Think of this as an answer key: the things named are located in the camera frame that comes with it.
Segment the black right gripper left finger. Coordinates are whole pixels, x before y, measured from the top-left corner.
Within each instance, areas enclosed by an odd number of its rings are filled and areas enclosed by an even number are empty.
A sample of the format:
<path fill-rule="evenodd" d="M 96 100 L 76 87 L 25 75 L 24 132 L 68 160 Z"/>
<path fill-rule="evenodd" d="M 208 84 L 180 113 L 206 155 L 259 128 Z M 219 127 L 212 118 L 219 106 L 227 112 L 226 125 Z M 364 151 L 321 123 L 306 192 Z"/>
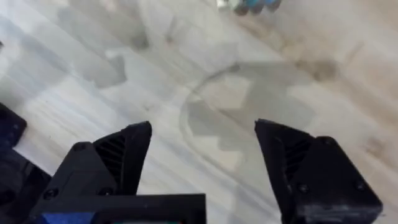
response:
<path fill-rule="evenodd" d="M 143 121 L 93 142 L 75 143 L 41 199 L 137 194 L 151 136 L 150 122 Z"/>

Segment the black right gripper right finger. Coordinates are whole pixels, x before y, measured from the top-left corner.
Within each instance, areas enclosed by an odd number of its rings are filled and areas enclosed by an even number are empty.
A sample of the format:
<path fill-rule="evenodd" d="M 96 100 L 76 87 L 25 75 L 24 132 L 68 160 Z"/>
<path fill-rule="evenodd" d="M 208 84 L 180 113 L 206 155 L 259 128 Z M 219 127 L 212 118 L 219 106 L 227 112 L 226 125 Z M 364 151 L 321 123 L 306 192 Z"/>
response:
<path fill-rule="evenodd" d="M 383 203 L 338 142 L 266 119 L 254 127 L 282 223 L 374 223 Z"/>

